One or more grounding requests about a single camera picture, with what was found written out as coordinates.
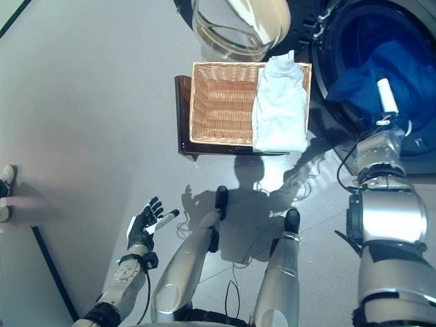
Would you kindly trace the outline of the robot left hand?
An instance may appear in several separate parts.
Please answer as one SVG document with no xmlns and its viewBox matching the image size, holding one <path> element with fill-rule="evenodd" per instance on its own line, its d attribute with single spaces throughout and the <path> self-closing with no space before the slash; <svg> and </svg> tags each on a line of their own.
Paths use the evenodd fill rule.
<svg viewBox="0 0 436 327">
<path fill-rule="evenodd" d="M 151 198 L 141 212 L 131 218 L 127 229 L 127 248 L 134 245 L 144 245 L 149 251 L 153 250 L 153 235 L 168 222 L 180 214 L 178 209 L 164 213 L 163 205 L 158 197 Z"/>
</svg>

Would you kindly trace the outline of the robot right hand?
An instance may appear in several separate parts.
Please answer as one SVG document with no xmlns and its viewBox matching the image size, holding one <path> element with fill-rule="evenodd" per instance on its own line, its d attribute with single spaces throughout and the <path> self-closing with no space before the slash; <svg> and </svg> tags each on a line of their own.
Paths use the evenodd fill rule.
<svg viewBox="0 0 436 327">
<path fill-rule="evenodd" d="M 380 78 L 377 80 L 377 90 L 380 98 L 382 113 L 372 118 L 371 132 L 386 130 L 399 130 L 404 137 L 412 132 L 412 122 L 408 117 L 399 111 L 389 80 Z"/>
</svg>

